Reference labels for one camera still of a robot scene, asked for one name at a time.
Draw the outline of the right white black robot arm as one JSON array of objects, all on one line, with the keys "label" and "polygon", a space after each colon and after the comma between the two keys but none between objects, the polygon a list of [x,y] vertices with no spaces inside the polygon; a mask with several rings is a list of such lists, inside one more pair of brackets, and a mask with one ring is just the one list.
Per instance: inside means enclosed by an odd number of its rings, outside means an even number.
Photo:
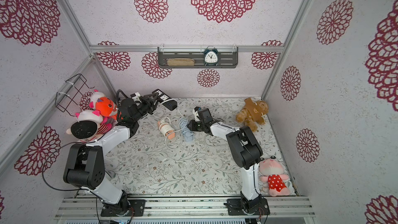
[{"label": "right white black robot arm", "polygon": [[194,119],[187,127],[192,132],[204,132],[227,141],[233,160],[240,168],[243,204],[256,206],[262,196],[258,187],[258,171],[263,150],[248,126],[232,127],[214,119],[207,108],[195,107]]}]

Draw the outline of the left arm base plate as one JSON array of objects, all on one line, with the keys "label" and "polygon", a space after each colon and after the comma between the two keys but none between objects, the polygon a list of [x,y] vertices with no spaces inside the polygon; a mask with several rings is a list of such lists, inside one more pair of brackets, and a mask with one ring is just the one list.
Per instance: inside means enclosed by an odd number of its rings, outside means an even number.
[{"label": "left arm base plate", "polygon": [[142,217],[145,209],[145,200],[126,200],[119,204],[104,203],[101,217]]}]

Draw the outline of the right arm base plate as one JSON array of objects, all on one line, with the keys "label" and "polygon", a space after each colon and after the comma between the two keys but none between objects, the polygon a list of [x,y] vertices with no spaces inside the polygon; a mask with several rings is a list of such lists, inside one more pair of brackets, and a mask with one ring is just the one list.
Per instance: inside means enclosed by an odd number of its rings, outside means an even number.
[{"label": "right arm base plate", "polygon": [[265,198],[258,197],[254,200],[247,201],[245,199],[227,199],[224,205],[228,209],[228,214],[230,216],[266,216],[269,215],[270,209],[268,206],[268,201]]}]

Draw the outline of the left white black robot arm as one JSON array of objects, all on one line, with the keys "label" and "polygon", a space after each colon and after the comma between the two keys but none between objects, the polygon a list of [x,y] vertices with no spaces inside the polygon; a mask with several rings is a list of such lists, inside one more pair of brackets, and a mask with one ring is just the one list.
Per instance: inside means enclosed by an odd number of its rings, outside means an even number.
[{"label": "left white black robot arm", "polygon": [[104,156],[136,134],[138,121],[152,115],[159,103],[159,93],[117,98],[116,125],[102,137],[88,143],[74,144],[68,154],[63,180],[90,191],[104,204],[127,207],[126,193],[114,186],[105,173]]}]

